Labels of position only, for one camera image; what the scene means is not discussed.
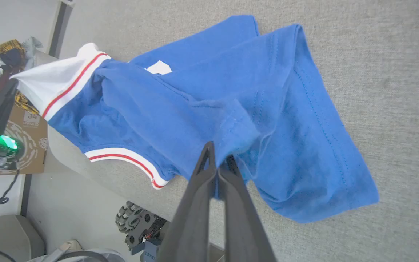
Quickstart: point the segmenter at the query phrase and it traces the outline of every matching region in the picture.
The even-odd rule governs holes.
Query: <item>green light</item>
[[[16,150],[18,148],[15,140],[8,136],[0,136],[0,144],[12,150]]]

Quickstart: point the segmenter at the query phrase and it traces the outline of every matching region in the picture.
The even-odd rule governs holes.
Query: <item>gray carpet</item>
[[[79,1],[61,58],[92,41],[126,61],[243,13],[256,17],[261,33],[304,26],[326,89],[381,197],[377,205],[307,225],[255,203],[279,261],[419,261],[419,1]],[[80,167],[79,159],[65,153],[65,142],[51,139],[58,159]],[[95,169],[106,170],[99,165]],[[170,183],[166,191],[145,196],[133,191],[147,189],[120,172],[84,175],[166,218],[178,199],[166,204],[152,198],[178,198],[185,187]],[[223,245],[222,232],[211,232],[212,241]]]

